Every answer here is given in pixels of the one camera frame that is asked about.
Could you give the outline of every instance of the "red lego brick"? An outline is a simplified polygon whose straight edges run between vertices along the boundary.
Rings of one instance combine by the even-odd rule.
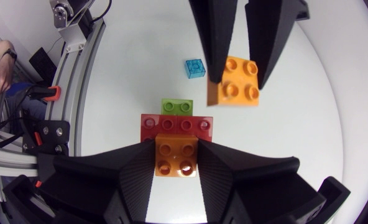
[[[159,133],[176,134],[177,116],[142,114],[140,141],[143,142],[147,139],[155,139]]]
[[[211,141],[213,117],[177,116],[177,134],[193,134],[197,138]]]

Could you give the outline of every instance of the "lego stud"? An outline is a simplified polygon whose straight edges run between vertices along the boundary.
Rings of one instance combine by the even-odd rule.
[[[244,63],[244,71],[248,76],[257,75],[258,68],[254,62],[247,61]]]
[[[180,164],[180,170],[182,171],[183,175],[191,175],[194,171],[194,168],[192,168],[192,165],[188,161],[184,161]]]
[[[167,161],[160,161],[158,163],[158,170],[162,175],[168,175],[172,167]]]
[[[192,154],[194,154],[194,152],[195,152],[195,149],[190,144],[187,144],[187,145],[182,147],[182,154],[184,156],[187,156],[187,157],[192,156]]]
[[[223,94],[227,98],[235,98],[239,94],[238,86],[231,82],[226,82],[223,86]]]
[[[147,118],[144,121],[144,127],[147,129],[152,129],[155,126],[155,120],[152,118]]]
[[[163,156],[170,155],[171,151],[172,148],[168,144],[162,144],[161,146],[159,146],[159,153],[161,153],[161,155]]]
[[[238,67],[236,61],[234,59],[227,59],[226,62],[226,71],[233,72]]]
[[[163,108],[165,108],[165,111],[172,111],[174,109],[174,105],[171,102],[167,102],[163,105]]]
[[[248,85],[245,88],[245,96],[248,100],[256,100],[259,98],[259,90],[254,86]]]
[[[173,128],[173,121],[171,119],[166,119],[162,121],[162,127],[164,130],[170,130]]]
[[[182,127],[182,130],[189,131],[192,128],[192,123],[189,120],[184,120],[180,126]]]
[[[199,128],[202,130],[202,131],[207,131],[210,129],[210,122],[207,121],[207,120],[202,120],[200,123],[199,123]]]
[[[189,103],[182,103],[180,108],[182,109],[182,112],[189,112],[191,105]]]

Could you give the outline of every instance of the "person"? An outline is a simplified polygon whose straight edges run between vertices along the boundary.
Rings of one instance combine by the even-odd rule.
[[[44,119],[46,104],[39,100],[30,100],[28,96],[22,101],[23,91],[25,91],[32,83],[12,83],[12,74],[14,64],[17,60],[13,44],[8,40],[0,41],[0,95],[6,92],[6,102],[10,111],[14,111],[21,102],[21,108],[29,110],[30,115],[37,119]],[[20,132],[19,122],[12,123],[12,134]]]
[[[11,87],[16,59],[17,54],[13,44],[8,40],[0,41],[0,94]]]

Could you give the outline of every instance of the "white table surface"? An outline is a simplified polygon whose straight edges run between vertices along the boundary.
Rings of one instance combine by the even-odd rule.
[[[238,2],[229,50],[241,58],[249,58],[245,3]],[[188,59],[206,63],[188,1],[114,1],[105,20],[86,95],[82,156],[138,143],[140,114],[160,114],[162,98],[181,98],[194,100],[194,116],[214,117],[213,142],[260,156],[295,156],[298,173],[316,190],[330,175],[341,181],[338,109],[297,24],[258,107],[206,107],[206,76],[189,80],[184,69]],[[206,222],[199,176],[154,177],[146,221]]]

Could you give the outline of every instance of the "black bracket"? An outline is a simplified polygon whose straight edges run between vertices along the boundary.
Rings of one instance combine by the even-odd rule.
[[[24,118],[30,118],[27,111],[23,111]],[[68,141],[70,138],[70,124],[67,121],[34,121],[22,119],[24,131],[22,148],[24,152],[37,155],[61,154],[68,155]]]

